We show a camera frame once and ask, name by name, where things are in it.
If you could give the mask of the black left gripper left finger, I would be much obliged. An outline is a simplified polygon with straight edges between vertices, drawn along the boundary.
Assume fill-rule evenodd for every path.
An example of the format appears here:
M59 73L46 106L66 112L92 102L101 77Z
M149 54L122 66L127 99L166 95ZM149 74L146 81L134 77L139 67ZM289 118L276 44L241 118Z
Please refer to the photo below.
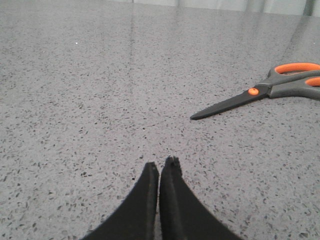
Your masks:
M153 240L159 172L154 162L145 164L122 204L85 240Z

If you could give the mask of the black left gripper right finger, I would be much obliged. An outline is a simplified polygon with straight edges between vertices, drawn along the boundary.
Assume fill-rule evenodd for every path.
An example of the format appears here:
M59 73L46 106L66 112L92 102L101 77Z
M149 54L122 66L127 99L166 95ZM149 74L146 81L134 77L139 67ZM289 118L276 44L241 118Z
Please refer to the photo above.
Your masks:
M182 178L177 157L161 172L159 211L163 240L239 240L196 198Z

